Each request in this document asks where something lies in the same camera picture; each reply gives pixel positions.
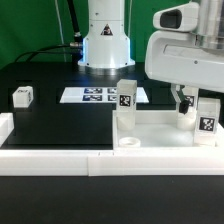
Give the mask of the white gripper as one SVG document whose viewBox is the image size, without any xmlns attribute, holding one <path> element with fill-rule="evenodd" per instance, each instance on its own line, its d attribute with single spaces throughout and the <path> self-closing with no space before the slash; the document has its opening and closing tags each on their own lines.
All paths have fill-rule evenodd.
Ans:
<svg viewBox="0 0 224 224">
<path fill-rule="evenodd" d="M 145 72 L 173 83 L 179 113 L 189 109 L 182 85 L 224 92 L 224 0 L 190 0 L 158 11 L 153 26 Z"/>
</svg>

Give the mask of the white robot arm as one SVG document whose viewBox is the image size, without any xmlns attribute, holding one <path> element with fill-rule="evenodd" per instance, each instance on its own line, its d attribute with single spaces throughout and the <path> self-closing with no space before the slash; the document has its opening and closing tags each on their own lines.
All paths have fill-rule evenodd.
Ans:
<svg viewBox="0 0 224 224">
<path fill-rule="evenodd" d="M 132 66 L 124 0 L 89 0 L 79 65 L 100 74 Z M 224 93 L 224 0 L 190 0 L 158 11 L 145 72 L 153 80 Z"/>
</svg>

